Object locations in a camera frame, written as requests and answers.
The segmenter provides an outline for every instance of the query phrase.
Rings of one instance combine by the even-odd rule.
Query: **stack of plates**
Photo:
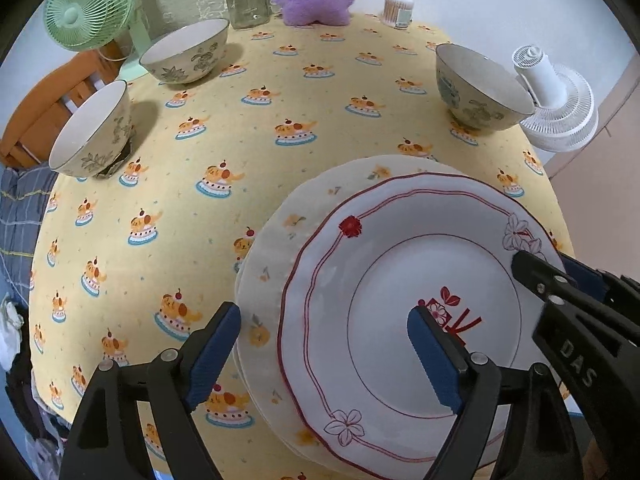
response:
[[[562,269],[515,200],[431,160],[384,155],[297,188],[258,233],[236,281],[234,358],[271,429],[332,470],[418,480],[455,416],[406,332],[424,304],[497,365],[544,362],[530,338],[542,301],[511,275],[517,250]],[[496,459],[498,407],[481,465]]]

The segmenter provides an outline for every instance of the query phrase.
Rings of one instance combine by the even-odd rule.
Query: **bowl rim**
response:
[[[507,105],[502,104],[500,101],[495,100],[492,97],[489,97],[487,94],[485,94],[481,89],[479,89],[476,85],[470,83],[469,81],[467,81],[464,77],[462,77],[456,70],[453,69],[453,67],[451,67],[450,65],[448,65],[444,59],[442,59],[442,56],[438,53],[438,49],[443,47],[446,48],[448,46],[455,46],[455,47],[459,47],[459,48],[463,48],[465,50],[468,50],[470,52],[473,52],[475,54],[478,54],[482,57],[484,57],[486,60],[491,61],[492,63],[495,63],[496,65],[500,66],[507,74],[509,73],[507,71],[507,69],[505,69],[505,67],[503,67],[500,63],[494,61],[493,59],[491,59],[490,57],[485,56],[484,54],[481,54],[480,52],[473,50],[472,48],[468,48],[464,45],[459,45],[457,43],[441,43],[436,45],[436,58],[439,62],[441,62],[444,66],[446,66],[449,70],[451,70],[453,73],[455,73],[460,79],[462,79],[462,81],[464,81],[465,83],[467,83],[468,85],[471,85],[475,90],[477,90],[478,92],[480,92],[484,97],[486,97],[489,101],[494,102],[495,104],[497,104],[498,106],[501,106],[503,108],[506,108],[507,110],[510,110],[511,112],[514,112],[515,114],[520,114],[520,115],[524,115],[525,117],[531,117],[534,113],[536,113],[536,104],[533,101],[533,97],[531,97],[531,94],[529,94],[529,92],[527,91],[526,88],[522,87],[522,89],[527,92],[527,94],[529,94],[529,97],[531,98],[531,103],[532,103],[532,111],[531,113],[527,113],[527,112],[521,112],[518,110],[514,110],[511,107],[508,107]]]
[[[177,34],[178,32],[180,32],[180,31],[182,31],[182,30],[185,30],[185,29],[187,29],[187,28],[189,28],[189,27],[193,27],[193,25],[196,25],[197,23],[205,23],[205,22],[226,22],[226,25],[225,25],[225,27],[223,27],[223,28],[222,28],[222,30],[220,30],[220,31],[216,32],[213,36],[210,36],[210,37],[209,37],[209,38],[207,38],[206,40],[202,40],[202,41],[201,41],[201,42],[199,42],[199,43],[196,43],[196,44],[194,44],[194,45],[191,45],[189,48],[185,48],[185,49],[184,49],[184,50],[182,50],[181,52],[176,52],[175,54],[171,54],[169,57],[165,57],[165,58],[162,58],[162,59],[159,59],[159,60],[156,60],[156,61],[151,61],[151,62],[148,62],[147,64],[148,64],[148,65],[152,65],[152,64],[154,64],[154,63],[159,63],[159,62],[161,62],[161,61],[166,61],[167,59],[173,59],[173,58],[174,58],[174,57],[176,57],[176,56],[181,56],[182,54],[184,54],[185,52],[187,52],[187,51],[191,50],[192,48],[197,47],[197,46],[200,46],[200,45],[201,45],[201,44],[203,44],[205,41],[209,41],[211,38],[215,38],[217,35],[221,34],[222,32],[225,32],[226,30],[228,30],[228,29],[229,29],[229,25],[230,25],[229,20],[228,20],[228,19],[226,19],[226,18],[209,18],[208,20],[200,20],[199,22],[193,22],[193,23],[190,23],[189,25],[185,25],[185,26],[183,26],[183,27],[180,27],[180,28],[177,28],[177,29],[175,29],[175,30],[172,30],[171,32],[169,32],[168,34],[166,34],[165,36],[163,36],[162,38],[159,38],[155,43],[151,44],[151,45],[149,46],[149,48],[148,48],[148,49],[146,49],[146,50],[145,50],[145,51],[140,55],[140,65],[144,66],[144,64],[146,63],[146,62],[145,62],[145,56],[146,56],[146,54],[148,54],[148,52],[149,52],[153,47],[155,47],[156,45],[160,44],[162,41],[166,40],[168,37],[170,37],[170,36],[172,36],[172,35],[174,35],[174,34]]]
[[[61,169],[65,164],[67,164],[69,161],[71,161],[71,159],[72,159],[72,158],[74,158],[78,153],[80,153],[80,152],[84,149],[84,147],[85,147],[89,142],[91,142],[91,139],[93,139],[93,138],[94,138],[94,136],[95,136],[95,134],[98,132],[98,130],[100,130],[100,128],[101,128],[101,127],[103,127],[103,126],[104,126],[104,124],[109,120],[109,117],[111,117],[111,114],[113,113],[113,110],[115,110],[115,109],[116,109],[116,107],[120,104],[120,101],[122,101],[122,98],[124,97],[124,95],[127,93],[128,85],[127,85],[127,82],[126,82],[124,79],[116,79],[116,80],[114,80],[114,81],[111,81],[108,85],[105,85],[105,86],[103,86],[103,87],[102,87],[102,88],[107,88],[107,86],[115,85],[116,83],[123,83],[123,84],[124,84],[124,86],[123,86],[123,88],[122,88],[122,93],[120,94],[120,97],[118,98],[118,103],[113,107],[113,109],[111,110],[111,112],[109,112],[109,113],[107,114],[107,116],[105,117],[105,119],[100,123],[100,125],[99,125],[99,126],[95,129],[95,131],[91,134],[91,137],[89,137],[89,138],[84,142],[84,144],[83,144],[82,146],[80,146],[80,147],[76,150],[76,152],[75,152],[73,155],[71,155],[71,156],[70,156],[70,157],[69,157],[65,162],[63,162],[62,164],[60,164],[60,165],[59,165],[58,167],[56,167],[56,168],[54,168],[52,165],[50,165],[50,164],[49,164],[49,167],[50,167],[53,171],[60,170],[60,169]],[[91,96],[90,96],[90,97],[89,97],[89,98],[88,98],[84,103],[82,103],[82,104],[78,107],[78,110],[79,110],[80,108],[82,108],[82,107],[84,106],[84,104],[85,104],[85,103],[89,102],[89,100],[90,100],[93,96],[97,95],[97,94],[98,94],[98,92],[99,92],[100,90],[96,91],[96,92],[95,92],[94,94],[92,94],[92,95],[91,95]],[[74,116],[74,114],[71,114],[71,117],[69,117],[69,119],[68,119],[68,120],[67,120],[67,122],[65,123],[65,126],[68,124],[68,122],[71,120],[71,118],[72,118],[73,116]],[[56,146],[56,142],[57,142],[57,141],[58,141],[58,139],[60,138],[60,134],[62,133],[62,130],[64,130],[64,129],[65,129],[65,126],[62,126],[62,129],[60,130],[60,133],[59,133],[59,134],[58,134],[58,136],[56,137],[56,141],[53,143],[53,146],[51,147],[51,151],[52,151],[52,152],[53,152],[53,148],[55,148],[55,146]]]

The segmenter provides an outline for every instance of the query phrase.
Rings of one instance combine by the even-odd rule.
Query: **tablecloth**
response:
[[[255,234],[300,183],[355,158],[431,157],[516,196],[572,253],[558,202],[519,126],[479,134],[453,122],[435,78],[434,27],[230,31],[223,65],[188,86],[130,85],[134,151],[108,180],[60,176],[33,260],[31,352],[38,391],[71,421],[105,357],[147,362],[178,347],[234,297]],[[384,168],[372,168],[386,178]],[[277,327],[256,326],[259,341]],[[249,424],[226,423],[225,410]],[[153,466],[168,472],[148,405]],[[228,480],[337,479],[293,454],[251,404],[232,360],[193,413]],[[303,444],[318,446],[309,436]]]

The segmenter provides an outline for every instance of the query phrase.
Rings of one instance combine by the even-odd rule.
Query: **blue gripper pad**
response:
[[[458,372],[416,308],[409,313],[406,330],[438,400],[459,413],[463,403],[458,391]]]
[[[190,389],[184,398],[191,411],[209,397],[239,332],[240,309],[237,305],[233,305],[220,321],[218,328],[204,345],[191,368]]]

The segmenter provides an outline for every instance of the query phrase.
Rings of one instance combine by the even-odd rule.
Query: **metal bolt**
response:
[[[549,301],[553,304],[556,304],[558,306],[560,305],[564,305],[564,300],[562,298],[558,298],[557,296],[555,296],[554,294],[550,294],[549,295]]]
[[[175,348],[169,348],[160,354],[162,361],[170,363],[178,357],[178,351]]]
[[[100,361],[98,365],[98,370],[106,372],[107,370],[111,370],[113,368],[113,360],[111,359],[103,359]]]
[[[485,365],[489,362],[489,358],[482,352],[473,352],[471,354],[471,360],[477,365]]]

